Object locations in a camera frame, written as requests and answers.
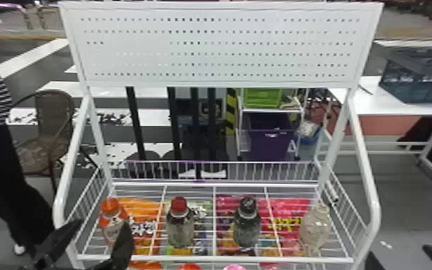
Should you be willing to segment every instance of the red bottle cap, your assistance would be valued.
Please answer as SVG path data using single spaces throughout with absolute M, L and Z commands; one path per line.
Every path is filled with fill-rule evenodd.
M 201 266 L 197 264 L 183 264 L 177 270 L 202 270 Z
M 171 212 L 173 213 L 184 213 L 187 209 L 186 199 L 183 197 L 175 197 L 171 201 Z

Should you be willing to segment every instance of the purple bin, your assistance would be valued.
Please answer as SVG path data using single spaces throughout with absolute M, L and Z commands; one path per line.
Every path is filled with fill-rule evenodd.
M 251 113 L 249 129 L 253 161 L 285 159 L 293 136 L 287 113 Z

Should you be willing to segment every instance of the clear bottle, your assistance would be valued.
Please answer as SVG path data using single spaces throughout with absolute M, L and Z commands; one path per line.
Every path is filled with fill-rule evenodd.
M 168 241 L 175 248 L 191 246 L 194 240 L 194 214 L 187 207 L 186 199 L 175 197 L 166 216 Z
M 244 197 L 235 214 L 233 240 L 240 247 L 254 247 L 261 232 L 261 217 L 253 197 Z
M 113 197 L 105 199 L 100 208 L 102 212 L 99 216 L 99 227 L 102 230 L 105 242 L 109 246 L 113 246 L 122 225 L 128 222 L 127 212 L 119 205 L 119 201 Z
M 330 236 L 332 219 L 329 213 L 330 208 L 320 203 L 303 217 L 300 226 L 300 239 L 306 244 L 309 255 L 317 252 Z

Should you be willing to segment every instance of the dark bottle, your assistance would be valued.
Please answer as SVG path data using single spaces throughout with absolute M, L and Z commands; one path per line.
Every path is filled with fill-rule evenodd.
M 244 197 L 235 214 L 233 240 L 243 248 L 254 247 L 261 232 L 258 204 L 252 197 Z
M 186 199 L 175 197 L 166 216 L 168 241 L 175 248 L 191 246 L 194 240 L 194 214 L 187 207 Z

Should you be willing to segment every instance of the person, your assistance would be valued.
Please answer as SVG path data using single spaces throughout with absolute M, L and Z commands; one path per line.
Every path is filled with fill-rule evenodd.
M 35 245 L 54 230 L 52 209 L 25 181 L 6 125 L 11 105 L 10 93 L 0 78 L 0 218 L 8 225 L 15 254 L 33 256 Z

